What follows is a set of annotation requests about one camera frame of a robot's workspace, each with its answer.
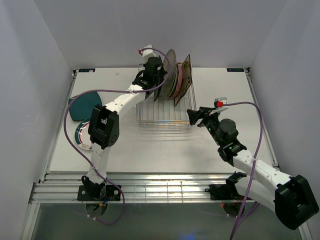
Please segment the large speckled round plate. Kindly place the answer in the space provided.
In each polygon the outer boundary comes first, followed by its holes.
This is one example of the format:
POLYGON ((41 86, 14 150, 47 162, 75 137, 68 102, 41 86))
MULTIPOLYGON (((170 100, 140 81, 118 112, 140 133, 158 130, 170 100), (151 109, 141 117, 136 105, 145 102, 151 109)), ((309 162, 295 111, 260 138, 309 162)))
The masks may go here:
POLYGON ((168 98, 171 95, 177 75, 177 58, 175 50, 172 48, 169 49, 169 51, 166 53, 166 57, 167 59, 165 58, 163 60, 163 68, 167 72, 167 74, 164 76, 164 78, 167 80, 162 85, 161 91, 159 92, 160 99, 168 98))

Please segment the mint green flower plate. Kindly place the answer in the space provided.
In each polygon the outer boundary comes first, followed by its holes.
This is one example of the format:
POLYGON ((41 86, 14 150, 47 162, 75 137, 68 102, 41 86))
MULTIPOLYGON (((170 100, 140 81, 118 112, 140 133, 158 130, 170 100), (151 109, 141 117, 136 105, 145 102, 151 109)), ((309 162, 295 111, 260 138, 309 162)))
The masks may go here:
POLYGON ((174 76, 174 79, 173 79, 173 85, 172 85, 172 88, 170 89, 170 93, 168 94, 168 98, 171 98, 176 90, 176 86, 177 86, 177 83, 178 83, 178 75, 179 75, 179 68, 178 68, 178 64, 176 64, 176 67, 175 67, 175 76, 174 76))

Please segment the pink polka dot plate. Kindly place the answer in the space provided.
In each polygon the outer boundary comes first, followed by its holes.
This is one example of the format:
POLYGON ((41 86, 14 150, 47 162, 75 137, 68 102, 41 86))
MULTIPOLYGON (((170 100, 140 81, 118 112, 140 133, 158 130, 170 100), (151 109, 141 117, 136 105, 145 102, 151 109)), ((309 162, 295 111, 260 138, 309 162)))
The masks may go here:
POLYGON ((177 65, 176 84, 175 84, 174 91, 169 96, 170 98, 175 98, 175 97, 178 96, 178 93, 179 93, 179 91, 181 89, 182 81, 183 81, 183 70, 182 70, 182 67, 178 63, 176 65, 177 65))

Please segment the cream flower square plate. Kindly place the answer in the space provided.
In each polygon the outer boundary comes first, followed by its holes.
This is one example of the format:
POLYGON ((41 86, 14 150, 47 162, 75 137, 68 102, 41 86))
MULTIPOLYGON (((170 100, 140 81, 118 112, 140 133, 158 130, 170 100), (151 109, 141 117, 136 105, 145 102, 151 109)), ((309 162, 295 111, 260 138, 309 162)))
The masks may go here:
POLYGON ((192 79, 192 64, 191 64, 191 55, 188 54, 186 59, 181 65, 182 69, 182 82, 177 96, 174 98, 174 105, 177 106, 181 99, 187 93, 189 87, 193 83, 192 79))

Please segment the black floral square plate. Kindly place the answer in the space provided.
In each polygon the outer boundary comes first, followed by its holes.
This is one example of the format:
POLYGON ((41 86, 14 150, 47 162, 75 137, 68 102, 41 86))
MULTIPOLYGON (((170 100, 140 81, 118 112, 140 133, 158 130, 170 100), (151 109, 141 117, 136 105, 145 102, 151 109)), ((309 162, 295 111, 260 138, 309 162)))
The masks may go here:
POLYGON ((162 86, 161 86, 161 84, 159 84, 159 85, 157 86, 157 89, 156 89, 156 90, 154 91, 154 93, 153 93, 153 101, 154 101, 154 102, 156 102, 157 99, 159 98, 160 93, 161 93, 161 89, 162 89, 162 86))

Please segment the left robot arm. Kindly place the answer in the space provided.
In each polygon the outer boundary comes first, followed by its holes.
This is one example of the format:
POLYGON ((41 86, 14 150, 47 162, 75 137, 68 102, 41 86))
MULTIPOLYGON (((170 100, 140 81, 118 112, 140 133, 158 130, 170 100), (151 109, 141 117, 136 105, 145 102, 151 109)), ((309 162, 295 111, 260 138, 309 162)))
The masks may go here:
POLYGON ((120 136, 120 119, 136 104, 144 101, 153 88, 160 85, 167 74, 162 59, 158 56, 149 57, 128 92, 105 104, 97 104, 91 114, 88 133, 91 141, 91 165, 87 175, 81 178, 87 193, 95 200, 106 195, 105 178, 107 162, 111 147, 120 136))

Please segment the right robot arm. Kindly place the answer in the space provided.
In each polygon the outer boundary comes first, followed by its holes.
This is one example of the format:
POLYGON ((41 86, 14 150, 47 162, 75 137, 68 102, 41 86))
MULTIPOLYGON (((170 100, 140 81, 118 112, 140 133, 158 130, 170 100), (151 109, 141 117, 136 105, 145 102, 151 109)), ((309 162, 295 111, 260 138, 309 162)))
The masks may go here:
POLYGON ((226 180, 226 194, 232 199, 245 194, 275 212, 291 230, 316 215, 320 208, 307 179, 301 175, 290 176, 255 159, 238 141, 236 123, 228 118, 219 120, 223 110, 224 107, 200 107, 198 111, 186 112, 191 125, 208 130, 219 146, 217 151, 222 160, 241 170, 226 180))

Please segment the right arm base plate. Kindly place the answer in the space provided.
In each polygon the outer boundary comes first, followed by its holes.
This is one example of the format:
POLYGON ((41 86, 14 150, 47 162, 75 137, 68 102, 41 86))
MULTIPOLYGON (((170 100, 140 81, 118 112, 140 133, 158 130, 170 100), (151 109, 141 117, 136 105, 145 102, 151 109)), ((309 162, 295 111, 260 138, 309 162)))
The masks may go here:
POLYGON ((204 191, 210 195, 211 200, 242 200, 244 198, 227 184, 210 184, 204 191))

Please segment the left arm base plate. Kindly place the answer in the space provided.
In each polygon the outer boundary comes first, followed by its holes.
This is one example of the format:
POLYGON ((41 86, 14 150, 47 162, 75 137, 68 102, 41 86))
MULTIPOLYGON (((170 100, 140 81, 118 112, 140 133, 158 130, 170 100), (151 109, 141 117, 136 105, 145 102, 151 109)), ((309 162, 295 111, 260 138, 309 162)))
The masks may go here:
POLYGON ((92 201, 120 201, 120 190, 114 185, 103 185, 98 190, 92 190, 88 187, 81 185, 78 189, 77 198, 78 201, 92 202, 92 201))

